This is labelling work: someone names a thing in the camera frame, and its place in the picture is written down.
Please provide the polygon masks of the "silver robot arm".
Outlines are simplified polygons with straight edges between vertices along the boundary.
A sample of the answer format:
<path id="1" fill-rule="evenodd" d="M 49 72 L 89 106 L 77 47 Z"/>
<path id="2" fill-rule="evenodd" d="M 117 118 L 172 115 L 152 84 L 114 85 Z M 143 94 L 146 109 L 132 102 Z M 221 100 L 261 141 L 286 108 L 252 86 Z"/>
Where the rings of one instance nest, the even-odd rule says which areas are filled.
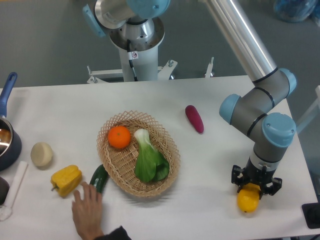
<path id="1" fill-rule="evenodd" d="M 82 14 L 99 37 L 109 36 L 121 56 L 126 82 L 154 81 L 158 75 L 158 46 L 165 34 L 160 20 L 168 0 L 89 0 Z M 282 180 L 274 173 L 296 132 L 293 119 L 273 112 L 297 85 L 295 76 L 278 68 L 236 0 L 207 0 L 215 19 L 254 87 L 244 96 L 229 95 L 220 116 L 254 142 L 244 168 L 234 166 L 231 181 L 239 189 L 252 183 L 260 195 L 274 195 Z"/>

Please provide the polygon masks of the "person's bare hand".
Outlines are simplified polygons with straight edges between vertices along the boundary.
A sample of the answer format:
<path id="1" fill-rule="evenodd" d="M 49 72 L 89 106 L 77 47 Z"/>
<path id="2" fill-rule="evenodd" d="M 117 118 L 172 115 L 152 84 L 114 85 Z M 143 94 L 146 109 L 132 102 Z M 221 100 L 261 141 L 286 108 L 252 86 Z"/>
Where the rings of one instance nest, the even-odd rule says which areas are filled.
<path id="1" fill-rule="evenodd" d="M 102 222 L 102 194 L 96 188 L 86 183 L 81 183 L 83 198 L 80 192 L 74 192 L 72 202 L 72 219 L 76 232 L 82 240 L 95 240 L 104 235 L 101 229 Z"/>

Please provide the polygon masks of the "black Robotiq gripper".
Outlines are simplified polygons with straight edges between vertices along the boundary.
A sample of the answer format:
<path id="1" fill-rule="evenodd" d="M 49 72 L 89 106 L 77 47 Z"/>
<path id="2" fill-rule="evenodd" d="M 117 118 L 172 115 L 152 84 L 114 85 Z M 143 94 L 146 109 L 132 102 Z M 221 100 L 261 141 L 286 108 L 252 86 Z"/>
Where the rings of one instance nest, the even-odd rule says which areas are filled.
<path id="1" fill-rule="evenodd" d="M 237 193 L 249 183 L 259 185 L 261 200 L 264 195 L 274 196 L 282 188 L 283 180 L 278 177 L 273 178 L 274 173 L 275 163 L 250 157 L 245 168 L 233 165 L 231 183 L 238 186 Z"/>

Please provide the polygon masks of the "dark sleeved forearm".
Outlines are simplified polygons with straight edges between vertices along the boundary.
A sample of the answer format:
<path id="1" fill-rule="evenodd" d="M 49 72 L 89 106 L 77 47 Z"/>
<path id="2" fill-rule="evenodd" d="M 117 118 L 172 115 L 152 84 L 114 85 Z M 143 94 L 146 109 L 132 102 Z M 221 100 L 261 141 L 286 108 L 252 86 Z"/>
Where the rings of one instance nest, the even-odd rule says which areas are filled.
<path id="1" fill-rule="evenodd" d="M 86 236 L 83 240 L 132 240 L 127 231 L 122 227 L 118 227 L 109 234 L 95 233 L 93 236 Z"/>

